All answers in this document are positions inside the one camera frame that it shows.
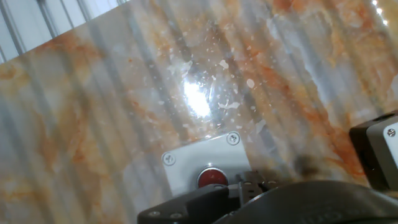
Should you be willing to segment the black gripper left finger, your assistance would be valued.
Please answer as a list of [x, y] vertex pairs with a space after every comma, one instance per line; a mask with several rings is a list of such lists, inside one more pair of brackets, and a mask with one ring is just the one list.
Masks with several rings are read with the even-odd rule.
[[223, 223], [265, 192], [265, 178], [260, 173], [246, 171], [236, 177], [236, 184], [210, 184], [144, 210], [138, 214], [137, 223]]

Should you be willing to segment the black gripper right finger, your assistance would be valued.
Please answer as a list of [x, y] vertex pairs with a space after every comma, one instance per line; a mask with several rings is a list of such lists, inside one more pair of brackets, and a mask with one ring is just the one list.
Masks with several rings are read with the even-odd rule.
[[264, 180], [259, 184], [262, 190], [271, 190], [279, 186], [276, 181], [273, 180]]

